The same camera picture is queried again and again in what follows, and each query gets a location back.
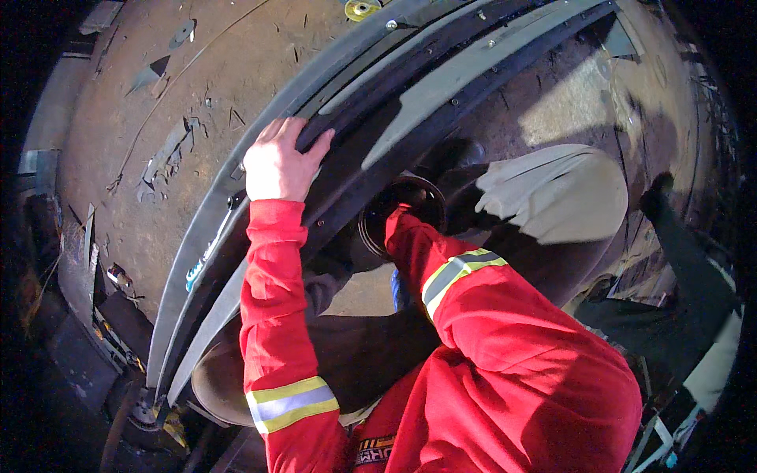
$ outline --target reflective tape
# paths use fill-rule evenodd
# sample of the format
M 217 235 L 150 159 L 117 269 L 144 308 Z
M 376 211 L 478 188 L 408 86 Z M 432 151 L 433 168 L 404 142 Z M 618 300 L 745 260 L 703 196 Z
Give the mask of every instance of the reflective tape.
M 439 307 L 447 290 L 460 278 L 486 266 L 505 266 L 507 262 L 496 253 L 484 248 L 466 251 L 451 257 L 434 274 L 429 277 L 421 291 L 421 300 L 426 307 L 428 317 L 434 321 L 434 312 Z
M 247 402 L 261 434 L 288 427 L 312 415 L 339 409 L 331 389 L 319 376 L 286 386 L 250 391 Z

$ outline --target cable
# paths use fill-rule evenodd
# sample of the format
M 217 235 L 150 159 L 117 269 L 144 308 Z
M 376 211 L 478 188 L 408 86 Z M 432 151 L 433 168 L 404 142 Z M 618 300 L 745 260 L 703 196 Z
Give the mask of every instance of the cable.
M 121 167 L 118 169 L 118 176 L 116 179 L 111 182 L 109 185 L 105 186 L 105 189 L 110 193 L 114 194 L 116 191 L 116 188 L 121 183 L 121 179 L 123 178 L 123 169 L 126 167 L 126 163 L 129 161 L 129 157 L 132 155 L 132 151 L 134 151 L 134 147 L 137 144 L 137 139 L 139 138 L 139 133 L 142 132 L 142 130 L 145 128 L 145 125 L 147 124 L 148 120 L 150 120 L 150 117 L 152 117 L 152 114 L 157 109 L 157 106 L 160 105 L 160 103 L 163 101 L 163 99 L 168 95 L 168 91 L 171 90 L 171 88 L 179 81 L 179 78 L 186 72 L 187 69 L 190 68 L 191 65 L 195 63 L 197 58 L 200 57 L 200 54 L 202 54 L 206 49 L 210 47 L 219 37 L 221 37 L 222 34 L 229 31 L 232 26 L 236 25 L 240 21 L 244 20 L 249 14 L 251 14 L 253 11 L 256 11 L 258 8 L 262 7 L 266 3 L 270 2 L 271 0 L 263 0 L 261 3 L 255 5 L 253 8 L 250 9 L 247 13 L 240 16 L 237 20 L 235 20 L 233 23 L 228 25 L 226 28 L 223 29 L 220 33 L 216 35 L 215 38 L 211 39 L 210 42 L 208 42 L 200 51 L 198 51 L 197 54 L 192 58 L 189 63 L 184 66 L 184 69 L 176 76 L 174 80 L 171 81 L 171 83 L 166 87 L 166 90 L 163 92 L 163 94 L 160 96 L 160 98 L 155 102 L 155 106 L 153 106 L 152 110 L 150 110 L 150 113 L 147 114 L 145 117 L 145 121 L 142 122 L 142 125 L 139 126 L 139 129 L 137 129 L 137 133 L 134 135 L 134 139 L 132 140 L 132 144 L 129 145 L 129 149 L 126 150 L 126 156 L 123 157 L 123 161 L 121 161 Z

